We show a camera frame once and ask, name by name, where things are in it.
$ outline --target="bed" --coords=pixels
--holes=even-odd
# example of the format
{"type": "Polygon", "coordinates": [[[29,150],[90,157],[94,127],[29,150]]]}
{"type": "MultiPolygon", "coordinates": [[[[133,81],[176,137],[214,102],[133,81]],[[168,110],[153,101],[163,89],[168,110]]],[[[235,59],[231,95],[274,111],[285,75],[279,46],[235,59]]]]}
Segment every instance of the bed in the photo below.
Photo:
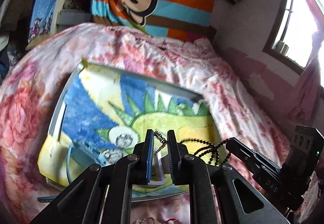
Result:
{"type": "MultiPolygon", "coordinates": [[[[58,193],[39,173],[37,158],[61,90],[82,57],[202,94],[222,139],[235,136],[275,163],[285,161],[289,141],[206,38],[184,43],[128,27],[83,23],[35,47],[0,87],[0,198],[17,223],[29,223],[46,206],[37,197],[58,193]]],[[[241,161],[232,157],[231,164],[259,188],[241,161]]],[[[299,215],[311,212],[317,191],[313,177],[299,215]]],[[[188,194],[135,203],[131,223],[147,218],[190,223],[188,212],[188,194]]]]}

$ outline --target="monkey eye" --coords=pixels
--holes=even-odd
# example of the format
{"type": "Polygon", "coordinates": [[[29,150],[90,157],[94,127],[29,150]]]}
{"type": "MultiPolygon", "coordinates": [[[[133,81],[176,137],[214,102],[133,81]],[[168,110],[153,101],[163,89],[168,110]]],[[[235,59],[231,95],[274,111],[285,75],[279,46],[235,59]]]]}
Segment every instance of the monkey eye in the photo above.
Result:
{"type": "Polygon", "coordinates": [[[138,1],[137,0],[130,0],[132,3],[134,4],[138,4],[138,1]]]}

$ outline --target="wall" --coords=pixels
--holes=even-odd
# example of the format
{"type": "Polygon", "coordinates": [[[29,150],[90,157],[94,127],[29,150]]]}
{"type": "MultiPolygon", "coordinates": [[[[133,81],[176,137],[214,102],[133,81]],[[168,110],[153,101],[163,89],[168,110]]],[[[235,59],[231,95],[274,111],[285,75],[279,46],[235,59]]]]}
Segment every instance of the wall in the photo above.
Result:
{"type": "MultiPolygon", "coordinates": [[[[262,52],[279,9],[280,0],[242,0],[235,6],[218,2],[211,18],[217,29],[216,51],[241,78],[259,105],[291,138],[295,123],[280,112],[282,102],[298,80],[284,64],[262,52]]],[[[324,133],[324,101],[320,101],[313,126],[324,133]]]]}

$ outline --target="pink curtain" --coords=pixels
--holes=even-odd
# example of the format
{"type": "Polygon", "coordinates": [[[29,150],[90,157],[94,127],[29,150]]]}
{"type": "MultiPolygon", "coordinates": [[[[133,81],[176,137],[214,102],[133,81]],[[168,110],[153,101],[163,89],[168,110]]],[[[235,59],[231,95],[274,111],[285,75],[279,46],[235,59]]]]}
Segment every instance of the pink curtain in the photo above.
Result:
{"type": "Polygon", "coordinates": [[[324,40],[324,15],[315,0],[306,0],[317,23],[317,29],[312,35],[312,52],[304,72],[299,77],[284,106],[284,112],[294,120],[308,122],[314,113],[320,91],[320,64],[318,53],[324,40]]]}

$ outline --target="metal bolt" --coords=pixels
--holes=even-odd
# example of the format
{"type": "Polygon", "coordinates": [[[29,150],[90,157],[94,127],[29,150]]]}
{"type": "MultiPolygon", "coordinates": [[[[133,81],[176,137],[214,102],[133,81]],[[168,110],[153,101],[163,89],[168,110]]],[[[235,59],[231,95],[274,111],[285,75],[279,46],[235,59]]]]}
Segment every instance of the metal bolt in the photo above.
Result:
{"type": "Polygon", "coordinates": [[[89,169],[90,171],[98,171],[100,166],[98,164],[92,164],[89,169]]]}
{"type": "Polygon", "coordinates": [[[137,160],[138,156],[136,154],[130,154],[127,156],[127,159],[130,161],[135,161],[137,160]]]}
{"type": "Polygon", "coordinates": [[[184,159],[185,160],[188,160],[188,161],[190,161],[190,160],[193,160],[195,157],[192,155],[192,154],[185,154],[184,155],[184,159]]]}
{"type": "Polygon", "coordinates": [[[230,164],[224,164],[222,165],[222,169],[225,171],[231,171],[233,167],[230,164]]]}

